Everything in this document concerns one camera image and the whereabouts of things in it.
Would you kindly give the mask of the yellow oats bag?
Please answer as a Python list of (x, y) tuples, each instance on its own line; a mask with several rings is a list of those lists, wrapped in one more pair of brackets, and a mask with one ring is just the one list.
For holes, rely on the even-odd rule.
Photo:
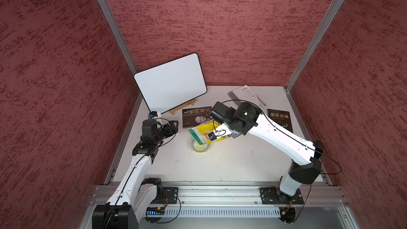
[(204, 144), (204, 143), (211, 144), (211, 143), (223, 141), (223, 140), (229, 138), (228, 136), (225, 136), (214, 142), (211, 142), (207, 138), (206, 135), (212, 131), (216, 131), (216, 127), (218, 127), (218, 126), (219, 126), (219, 123), (214, 122), (213, 120), (209, 120), (205, 123), (200, 124), (197, 127), (193, 127), (191, 129), (189, 129), (189, 133), (192, 135), (192, 137), (194, 137), (199, 142), (199, 144)]

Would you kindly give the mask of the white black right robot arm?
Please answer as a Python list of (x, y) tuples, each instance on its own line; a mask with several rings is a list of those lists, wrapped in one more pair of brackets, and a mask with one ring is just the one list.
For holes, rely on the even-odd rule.
[(219, 135), (210, 134), (212, 141), (228, 135), (237, 138), (250, 134), (268, 142), (291, 158), (291, 166), (282, 176), (279, 186), (269, 190), (279, 202), (291, 201), (300, 186), (313, 184), (321, 174), (323, 143), (298, 137), (272, 121), (254, 103), (242, 100), (238, 108), (234, 109), (223, 102), (217, 102), (209, 116), (219, 124), (215, 130), (220, 131)]

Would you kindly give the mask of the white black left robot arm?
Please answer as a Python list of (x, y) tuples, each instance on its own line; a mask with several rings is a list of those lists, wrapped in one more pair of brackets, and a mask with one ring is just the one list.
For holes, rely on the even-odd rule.
[(97, 205), (92, 213), (93, 229), (137, 229), (147, 208), (163, 195), (161, 179), (146, 178), (159, 147), (174, 137), (179, 122), (147, 119), (142, 124), (140, 141), (132, 151), (132, 158), (124, 178), (104, 205)]

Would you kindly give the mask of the black portrait cover book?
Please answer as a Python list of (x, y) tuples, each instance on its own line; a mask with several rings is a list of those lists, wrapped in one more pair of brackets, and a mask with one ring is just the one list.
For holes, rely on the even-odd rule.
[(182, 110), (182, 127), (193, 128), (210, 120), (212, 107), (189, 108)]

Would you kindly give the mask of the white paper manual booklet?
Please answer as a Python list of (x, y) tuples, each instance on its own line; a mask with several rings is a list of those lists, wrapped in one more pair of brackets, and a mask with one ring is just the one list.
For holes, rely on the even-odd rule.
[(243, 101), (248, 101), (257, 105), (262, 112), (267, 113), (267, 105), (256, 95), (256, 93), (247, 85), (239, 87), (227, 93), (236, 106)]

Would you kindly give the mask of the white board with black rim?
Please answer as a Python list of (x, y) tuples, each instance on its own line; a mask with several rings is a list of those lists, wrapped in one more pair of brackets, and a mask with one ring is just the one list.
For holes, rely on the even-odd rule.
[(134, 79), (149, 111), (161, 114), (207, 93), (196, 53), (138, 72)]

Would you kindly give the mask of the black Murphy's law book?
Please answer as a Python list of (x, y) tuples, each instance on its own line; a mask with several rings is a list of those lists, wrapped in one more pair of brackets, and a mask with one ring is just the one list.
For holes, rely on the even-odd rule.
[(293, 133), (291, 116), (288, 111), (267, 109), (267, 114), (271, 120), (285, 128), (286, 130), (290, 131), (291, 133)]

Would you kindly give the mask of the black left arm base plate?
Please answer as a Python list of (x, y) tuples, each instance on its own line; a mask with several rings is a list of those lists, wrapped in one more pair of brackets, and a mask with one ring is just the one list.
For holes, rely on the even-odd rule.
[(157, 197), (151, 202), (151, 205), (175, 205), (178, 202), (178, 187), (163, 187), (158, 192)]

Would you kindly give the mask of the aluminium front rail frame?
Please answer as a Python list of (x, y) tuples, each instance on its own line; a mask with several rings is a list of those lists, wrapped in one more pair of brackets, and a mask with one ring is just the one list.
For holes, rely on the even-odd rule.
[(173, 205), (151, 205), (156, 213), (148, 217), (282, 217), (283, 208), (294, 208), (300, 214), (303, 208), (320, 207), (324, 211), (332, 208), (338, 212), (339, 221), (347, 229), (357, 229), (353, 216), (340, 186), (323, 182), (302, 185), (304, 204), (264, 205), (259, 188), (277, 187), (275, 182), (163, 182), (163, 187), (178, 187), (178, 202)]

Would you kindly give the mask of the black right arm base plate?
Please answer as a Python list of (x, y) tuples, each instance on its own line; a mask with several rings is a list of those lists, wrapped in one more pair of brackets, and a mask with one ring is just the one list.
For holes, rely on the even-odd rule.
[(278, 187), (259, 188), (260, 198), (264, 205), (302, 205), (304, 199), (300, 189), (297, 189), (295, 195), (289, 196), (279, 190)]

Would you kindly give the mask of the aluminium left corner post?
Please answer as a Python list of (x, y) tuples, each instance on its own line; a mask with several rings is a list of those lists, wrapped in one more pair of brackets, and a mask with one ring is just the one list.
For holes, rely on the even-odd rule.
[(120, 31), (120, 28), (119, 28), (119, 26), (117, 24), (117, 21), (114, 18), (114, 14), (113, 14), (113, 12), (111, 10), (111, 7), (110, 7), (110, 5), (108, 3), (108, 0), (97, 0), (97, 2), (98, 2), (98, 4), (99, 4), (99, 6), (100, 6), (106, 20), (107, 20), (107, 22), (109, 24), (109, 27), (110, 27), (110, 29), (111, 29), (111, 31), (112, 31), (115, 39), (116, 39), (116, 42), (117, 42), (117, 44), (118, 44), (118, 46), (119, 46), (119, 48), (120, 48), (120, 50), (122, 52), (122, 55), (124, 56), (124, 58), (126, 60), (126, 63), (127, 63), (128, 67), (129, 67), (132, 75), (135, 75), (137, 73), (135, 64), (134, 64), (134, 62), (132, 60), (132, 56), (131, 56), (130, 51), (129, 51), (127, 45), (126, 45), (126, 42), (125, 42), (124, 37), (123, 37), (123, 35), (122, 35), (121, 31)]

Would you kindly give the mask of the aluminium corner post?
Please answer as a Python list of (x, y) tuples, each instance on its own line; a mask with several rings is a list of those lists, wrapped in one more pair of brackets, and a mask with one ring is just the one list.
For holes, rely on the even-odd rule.
[(312, 54), (314, 53), (315, 49), (317, 48), (319, 42), (323, 38), (325, 32), (327, 31), (328, 27), (330, 26), (331, 22), (335, 18), (339, 8), (341, 7), (344, 0), (332, 0), (330, 3), (324, 17), (322, 18), (316, 32), (314, 33), (308, 47), (306, 48), (303, 56), (301, 57), (297, 67), (295, 68), (293, 74), (291, 75), (289, 81), (285, 86), (286, 93), (289, 93), (292, 88), (294, 87), (296, 81), (300, 77), (303, 69), (305, 68), (306, 64), (308, 63), (309, 59), (311, 58)]
[(125, 42), (124, 37), (123, 37), (123, 35), (122, 35), (121, 31), (120, 31), (120, 28), (119, 28), (119, 26), (117, 24), (117, 21), (114, 18), (114, 14), (113, 14), (113, 12), (111, 10), (111, 7), (110, 7), (110, 5), (108, 3), (108, 0), (97, 0), (97, 2), (98, 2), (98, 4), (99, 4), (99, 6), (100, 6), (106, 20), (107, 20), (107, 22), (109, 24), (109, 27), (110, 27), (110, 29), (111, 29), (111, 31), (112, 31), (115, 39), (116, 39), (116, 42), (117, 42), (117, 44), (118, 44), (118, 46), (119, 46), (119, 48), (120, 48), (120, 50), (122, 52), (122, 55), (124, 56), (124, 58), (126, 60), (126, 63), (127, 63), (128, 67), (129, 67), (132, 75), (135, 75), (137, 73), (135, 64), (134, 64), (134, 62), (132, 60), (132, 56), (131, 56), (130, 51), (129, 51), (127, 45), (126, 45), (126, 42)]

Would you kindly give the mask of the aluminium right corner post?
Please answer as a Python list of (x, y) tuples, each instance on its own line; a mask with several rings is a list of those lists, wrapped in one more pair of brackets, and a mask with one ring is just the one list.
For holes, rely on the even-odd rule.
[(285, 86), (286, 93), (289, 93), (292, 88), (294, 87), (296, 81), (300, 77), (303, 69), (305, 68), (306, 64), (308, 63), (309, 59), (311, 58), (312, 54), (314, 53), (315, 49), (317, 48), (319, 42), (323, 38), (325, 32), (327, 31), (328, 27), (330, 26), (331, 22), (335, 18), (339, 8), (341, 7), (344, 0), (332, 0), (330, 3), (324, 17), (322, 18), (316, 32), (314, 33), (308, 47), (306, 48), (303, 56), (301, 57), (297, 67), (295, 68), (293, 74), (291, 75), (289, 81)]

